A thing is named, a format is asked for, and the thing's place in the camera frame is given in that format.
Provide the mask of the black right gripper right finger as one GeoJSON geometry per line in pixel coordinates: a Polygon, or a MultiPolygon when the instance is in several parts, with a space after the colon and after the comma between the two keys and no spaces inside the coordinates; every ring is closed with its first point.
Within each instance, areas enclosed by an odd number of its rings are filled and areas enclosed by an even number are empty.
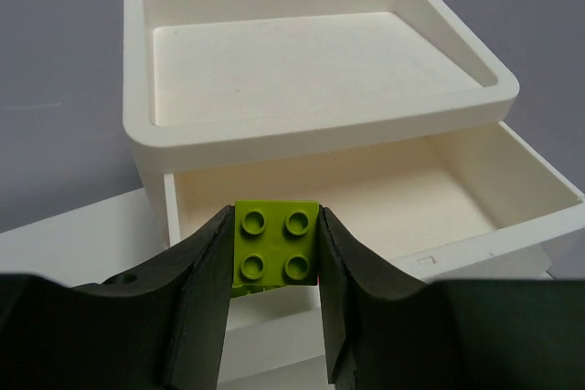
{"type": "Polygon", "coordinates": [[[337,389],[581,389],[580,280],[426,283],[318,216],[327,377],[337,389]]]}

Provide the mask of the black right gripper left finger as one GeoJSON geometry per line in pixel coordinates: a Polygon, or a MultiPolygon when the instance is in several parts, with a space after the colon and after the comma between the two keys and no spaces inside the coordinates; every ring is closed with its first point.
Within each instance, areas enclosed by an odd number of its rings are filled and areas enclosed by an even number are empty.
{"type": "Polygon", "coordinates": [[[101,284],[1,278],[4,389],[213,389],[232,289],[234,209],[101,284]]]}

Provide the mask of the lime square lego brick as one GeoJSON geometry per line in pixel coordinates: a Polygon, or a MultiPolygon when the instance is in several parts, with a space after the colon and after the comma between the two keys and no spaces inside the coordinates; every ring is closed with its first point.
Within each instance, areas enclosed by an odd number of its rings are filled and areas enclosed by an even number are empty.
{"type": "Polygon", "coordinates": [[[318,282],[315,201],[235,203],[233,298],[318,282]]]}

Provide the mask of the white drawer cabinet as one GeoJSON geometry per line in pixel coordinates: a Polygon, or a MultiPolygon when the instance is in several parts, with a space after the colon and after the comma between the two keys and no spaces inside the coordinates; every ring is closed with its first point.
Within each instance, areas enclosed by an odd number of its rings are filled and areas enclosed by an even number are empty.
{"type": "Polygon", "coordinates": [[[442,0],[123,0],[122,124],[172,245],[309,199],[420,279],[539,277],[584,195],[505,123],[518,92],[442,0]]]}

